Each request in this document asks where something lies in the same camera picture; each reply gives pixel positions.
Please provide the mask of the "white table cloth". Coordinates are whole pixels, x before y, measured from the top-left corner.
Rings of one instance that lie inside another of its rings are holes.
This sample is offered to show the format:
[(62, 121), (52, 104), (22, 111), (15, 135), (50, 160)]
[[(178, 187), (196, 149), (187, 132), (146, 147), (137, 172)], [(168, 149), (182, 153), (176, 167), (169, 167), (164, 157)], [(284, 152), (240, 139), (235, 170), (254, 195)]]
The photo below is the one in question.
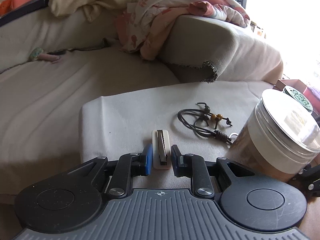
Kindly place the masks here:
[(84, 104), (79, 114), (81, 160), (98, 156), (117, 160), (127, 153), (139, 153), (152, 141), (152, 131), (164, 129), (170, 143), (183, 154), (214, 161), (226, 155), (228, 146), (196, 136), (177, 119), (177, 113), (205, 102), (212, 112), (232, 121), (232, 127), (221, 122), (219, 130), (238, 133), (262, 92), (270, 87), (263, 81), (196, 82), (99, 97)]

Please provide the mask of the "white rectangular hair clip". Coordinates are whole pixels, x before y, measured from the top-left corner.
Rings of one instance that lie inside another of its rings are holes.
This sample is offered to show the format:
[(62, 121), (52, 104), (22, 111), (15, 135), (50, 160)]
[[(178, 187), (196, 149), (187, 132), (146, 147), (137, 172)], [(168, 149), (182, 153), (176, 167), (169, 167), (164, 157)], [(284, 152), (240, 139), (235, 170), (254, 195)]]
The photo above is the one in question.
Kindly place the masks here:
[(152, 131), (153, 168), (156, 170), (171, 169), (171, 147), (167, 130)]

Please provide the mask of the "glass jar green lid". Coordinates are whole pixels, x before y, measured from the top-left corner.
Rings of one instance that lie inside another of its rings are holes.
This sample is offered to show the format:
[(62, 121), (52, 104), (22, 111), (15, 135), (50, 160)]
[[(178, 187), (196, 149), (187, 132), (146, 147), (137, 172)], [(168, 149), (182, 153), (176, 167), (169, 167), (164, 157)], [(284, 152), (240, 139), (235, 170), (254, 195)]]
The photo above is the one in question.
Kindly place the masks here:
[(313, 112), (311, 102), (303, 95), (303, 93), (291, 86), (285, 86), (283, 92), (299, 102), (309, 113)]

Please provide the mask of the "floral pink blanket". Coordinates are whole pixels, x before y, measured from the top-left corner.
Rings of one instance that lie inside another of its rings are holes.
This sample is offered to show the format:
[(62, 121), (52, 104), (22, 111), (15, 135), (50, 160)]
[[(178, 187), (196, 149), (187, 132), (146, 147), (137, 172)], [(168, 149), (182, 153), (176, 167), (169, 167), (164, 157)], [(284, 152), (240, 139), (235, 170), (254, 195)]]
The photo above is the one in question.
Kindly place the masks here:
[(236, 0), (138, 0), (128, 3), (116, 19), (116, 30), (122, 49), (140, 51), (143, 59), (152, 61), (179, 16), (194, 15), (248, 27), (250, 18)]

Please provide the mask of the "small pink green toy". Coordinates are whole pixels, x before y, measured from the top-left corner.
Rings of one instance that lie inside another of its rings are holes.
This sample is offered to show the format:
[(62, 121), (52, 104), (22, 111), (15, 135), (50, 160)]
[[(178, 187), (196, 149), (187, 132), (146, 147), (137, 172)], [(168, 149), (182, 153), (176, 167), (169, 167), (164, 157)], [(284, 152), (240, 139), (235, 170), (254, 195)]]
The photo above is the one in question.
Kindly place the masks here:
[(59, 55), (51, 55), (46, 53), (42, 48), (35, 48), (29, 55), (29, 61), (47, 61), (47, 62), (56, 62), (59, 61), (61, 57)]

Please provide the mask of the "beige covered sofa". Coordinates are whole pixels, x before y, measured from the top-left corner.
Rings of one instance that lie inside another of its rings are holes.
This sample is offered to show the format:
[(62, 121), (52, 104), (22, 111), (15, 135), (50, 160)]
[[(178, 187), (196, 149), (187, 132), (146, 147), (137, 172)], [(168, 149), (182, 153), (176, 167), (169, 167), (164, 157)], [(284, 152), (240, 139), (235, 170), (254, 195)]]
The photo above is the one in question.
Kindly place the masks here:
[[(35, 48), (56, 62), (29, 61)], [(81, 10), (56, 18), (49, 9), (1, 27), (1, 200), (76, 165), (78, 114), (102, 95), (180, 82), (281, 78), (280, 53), (249, 29), (183, 15), (155, 61), (120, 49), (114, 16), (88, 23)]]

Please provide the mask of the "pink cardboard box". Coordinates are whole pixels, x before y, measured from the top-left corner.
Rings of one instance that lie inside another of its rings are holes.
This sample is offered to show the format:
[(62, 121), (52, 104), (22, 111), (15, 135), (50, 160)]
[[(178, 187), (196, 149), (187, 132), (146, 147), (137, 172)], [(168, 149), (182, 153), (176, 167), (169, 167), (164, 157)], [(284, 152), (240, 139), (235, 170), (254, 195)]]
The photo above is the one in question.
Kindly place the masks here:
[(276, 90), (283, 90), (285, 86), (291, 86), (303, 93), (304, 95), (310, 94), (319, 98), (319, 90), (311, 86), (307, 86), (304, 82), (300, 81), (299, 79), (279, 79), (273, 88)]

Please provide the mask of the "clear jar silver lid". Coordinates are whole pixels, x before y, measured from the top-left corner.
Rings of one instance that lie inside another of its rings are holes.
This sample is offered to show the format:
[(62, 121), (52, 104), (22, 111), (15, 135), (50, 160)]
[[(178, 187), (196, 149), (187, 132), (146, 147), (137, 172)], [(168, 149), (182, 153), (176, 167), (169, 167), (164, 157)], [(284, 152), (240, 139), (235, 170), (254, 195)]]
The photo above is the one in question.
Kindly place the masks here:
[(319, 155), (319, 126), (295, 99), (263, 91), (226, 157), (288, 182)]

